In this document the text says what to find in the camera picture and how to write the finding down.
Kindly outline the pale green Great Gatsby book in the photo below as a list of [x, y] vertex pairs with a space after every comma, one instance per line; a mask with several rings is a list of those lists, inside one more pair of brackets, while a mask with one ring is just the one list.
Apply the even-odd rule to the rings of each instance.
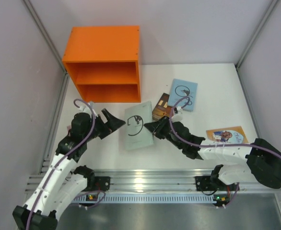
[[125, 110], [125, 149], [136, 150], [153, 145], [153, 135], [145, 127], [152, 122], [152, 103], [147, 101]]

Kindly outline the light blue cat book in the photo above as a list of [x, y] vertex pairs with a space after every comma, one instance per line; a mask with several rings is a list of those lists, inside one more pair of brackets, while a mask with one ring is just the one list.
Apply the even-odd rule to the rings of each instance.
[[181, 98], [184, 98], [178, 106], [189, 112], [194, 110], [198, 84], [186, 80], [173, 79], [169, 93], [168, 105], [174, 106]]

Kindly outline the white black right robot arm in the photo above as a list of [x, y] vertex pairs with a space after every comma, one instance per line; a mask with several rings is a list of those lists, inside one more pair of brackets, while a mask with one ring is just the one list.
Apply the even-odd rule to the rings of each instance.
[[173, 122], [167, 116], [144, 126], [190, 159], [220, 161], [211, 172], [214, 183], [259, 182], [268, 188], [281, 188], [281, 152], [264, 139], [257, 138], [251, 144], [220, 143], [192, 135], [181, 122]]

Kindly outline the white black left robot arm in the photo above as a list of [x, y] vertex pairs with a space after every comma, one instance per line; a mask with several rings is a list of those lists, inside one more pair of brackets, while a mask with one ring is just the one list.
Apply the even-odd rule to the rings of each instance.
[[77, 113], [71, 129], [56, 149], [44, 178], [31, 197], [22, 206], [16, 206], [12, 215], [20, 230], [54, 230], [66, 208], [77, 195], [92, 191], [95, 186], [94, 170], [77, 163], [94, 138], [104, 139], [125, 125], [106, 109], [102, 110], [107, 122], [93, 110]]

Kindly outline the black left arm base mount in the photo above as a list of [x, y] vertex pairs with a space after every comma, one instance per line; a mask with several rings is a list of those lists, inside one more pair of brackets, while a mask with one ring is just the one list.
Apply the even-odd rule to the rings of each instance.
[[94, 181], [92, 182], [92, 186], [90, 188], [90, 191], [108, 191], [110, 188], [110, 177], [109, 176], [96, 176], [94, 178]]

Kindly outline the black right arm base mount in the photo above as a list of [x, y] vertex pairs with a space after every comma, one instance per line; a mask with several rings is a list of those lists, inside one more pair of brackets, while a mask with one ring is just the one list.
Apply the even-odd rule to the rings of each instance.
[[200, 192], [218, 192], [218, 191], [235, 191], [237, 185], [230, 184], [226, 185], [221, 180], [213, 178], [210, 176], [196, 176], [195, 177], [196, 190]]

